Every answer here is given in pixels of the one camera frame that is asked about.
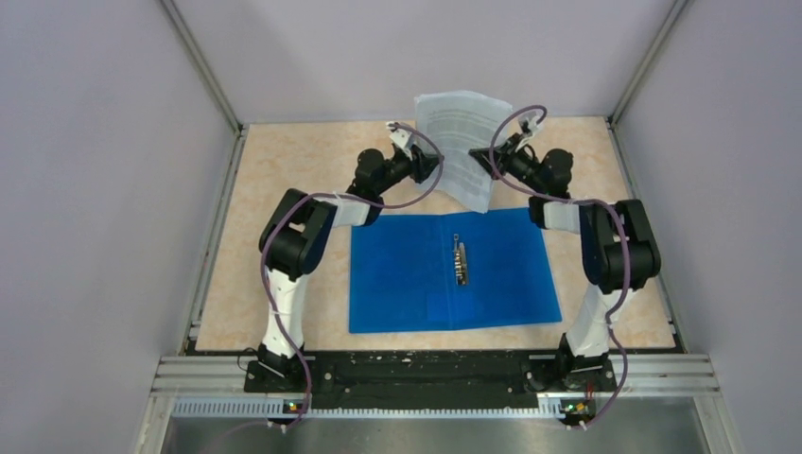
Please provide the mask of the blue plastic folder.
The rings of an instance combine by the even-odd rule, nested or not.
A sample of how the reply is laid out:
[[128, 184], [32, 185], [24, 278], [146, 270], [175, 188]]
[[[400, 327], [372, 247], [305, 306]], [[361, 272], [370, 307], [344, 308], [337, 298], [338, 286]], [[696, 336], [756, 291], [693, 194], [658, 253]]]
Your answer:
[[[453, 236], [469, 283], [456, 284]], [[525, 208], [382, 215], [351, 239], [353, 334], [455, 331], [563, 319], [541, 230]]]

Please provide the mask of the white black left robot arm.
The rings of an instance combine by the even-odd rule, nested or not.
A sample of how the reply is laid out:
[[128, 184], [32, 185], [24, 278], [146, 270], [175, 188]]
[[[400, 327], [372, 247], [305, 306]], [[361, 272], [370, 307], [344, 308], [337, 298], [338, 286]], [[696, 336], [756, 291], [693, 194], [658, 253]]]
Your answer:
[[321, 263], [331, 231], [372, 225], [386, 206], [384, 192], [406, 178], [422, 183], [441, 175], [443, 160], [440, 152], [424, 152], [417, 145], [395, 146], [391, 158], [367, 148], [357, 157], [343, 195], [310, 195], [295, 188], [284, 194], [258, 242], [270, 309], [257, 358], [276, 388], [291, 391], [302, 382], [307, 278]]

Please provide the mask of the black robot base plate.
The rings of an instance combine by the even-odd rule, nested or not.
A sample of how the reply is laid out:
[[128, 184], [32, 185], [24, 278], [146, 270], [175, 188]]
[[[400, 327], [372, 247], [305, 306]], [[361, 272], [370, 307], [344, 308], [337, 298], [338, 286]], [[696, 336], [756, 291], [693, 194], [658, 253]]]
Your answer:
[[534, 409], [546, 392], [617, 386], [609, 360], [569, 372], [551, 351], [311, 351], [283, 366], [249, 362], [247, 393], [310, 392], [314, 410]]

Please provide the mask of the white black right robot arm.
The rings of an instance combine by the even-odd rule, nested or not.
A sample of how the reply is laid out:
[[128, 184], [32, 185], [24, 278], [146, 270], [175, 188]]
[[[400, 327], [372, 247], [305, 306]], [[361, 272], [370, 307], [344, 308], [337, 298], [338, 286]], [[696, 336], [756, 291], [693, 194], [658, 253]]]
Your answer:
[[610, 327], [637, 291], [656, 277], [661, 255], [639, 199], [569, 204], [573, 156], [554, 148], [537, 159], [531, 146], [506, 143], [498, 150], [472, 149], [470, 157], [493, 179], [512, 176], [532, 191], [531, 221], [541, 229], [576, 234], [588, 288], [574, 324], [560, 339], [554, 364], [557, 382], [579, 390], [607, 360]]

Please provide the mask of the white printed paper files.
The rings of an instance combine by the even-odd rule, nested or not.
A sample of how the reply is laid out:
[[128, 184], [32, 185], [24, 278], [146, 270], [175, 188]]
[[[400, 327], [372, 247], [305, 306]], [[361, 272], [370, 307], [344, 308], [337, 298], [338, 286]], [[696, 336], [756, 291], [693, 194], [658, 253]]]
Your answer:
[[512, 112], [513, 106], [504, 100], [466, 90], [415, 98], [415, 128], [445, 157], [437, 191], [468, 211], [488, 211], [494, 183], [469, 151], [487, 148], [502, 120]]

